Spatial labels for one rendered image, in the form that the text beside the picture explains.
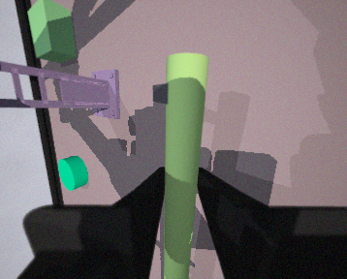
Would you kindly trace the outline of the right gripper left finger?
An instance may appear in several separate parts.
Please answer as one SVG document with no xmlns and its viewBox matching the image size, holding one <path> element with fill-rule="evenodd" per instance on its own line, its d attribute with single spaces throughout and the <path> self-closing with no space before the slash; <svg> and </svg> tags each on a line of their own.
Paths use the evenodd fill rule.
<svg viewBox="0 0 347 279">
<path fill-rule="evenodd" d="M 116 250 L 124 279 L 149 279 L 164 196 L 160 167 L 114 205 L 43 205 L 22 225 L 34 257 L 44 250 Z"/>
</svg>

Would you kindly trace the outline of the green block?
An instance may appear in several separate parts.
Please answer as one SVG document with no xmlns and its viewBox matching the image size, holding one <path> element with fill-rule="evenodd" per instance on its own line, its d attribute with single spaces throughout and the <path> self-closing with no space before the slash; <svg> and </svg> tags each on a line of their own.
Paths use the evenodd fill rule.
<svg viewBox="0 0 347 279">
<path fill-rule="evenodd" d="M 77 57 L 69 9 L 38 0 L 28 16 L 37 58 L 62 63 Z"/>
</svg>

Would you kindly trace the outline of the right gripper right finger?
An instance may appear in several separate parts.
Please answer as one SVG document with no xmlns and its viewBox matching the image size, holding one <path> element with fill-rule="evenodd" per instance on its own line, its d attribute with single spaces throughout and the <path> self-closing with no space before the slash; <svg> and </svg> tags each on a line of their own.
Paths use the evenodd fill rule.
<svg viewBox="0 0 347 279">
<path fill-rule="evenodd" d="M 224 279 L 267 279 L 287 234 L 347 234 L 347 206 L 268 206 L 199 168 L 198 192 Z"/>
</svg>

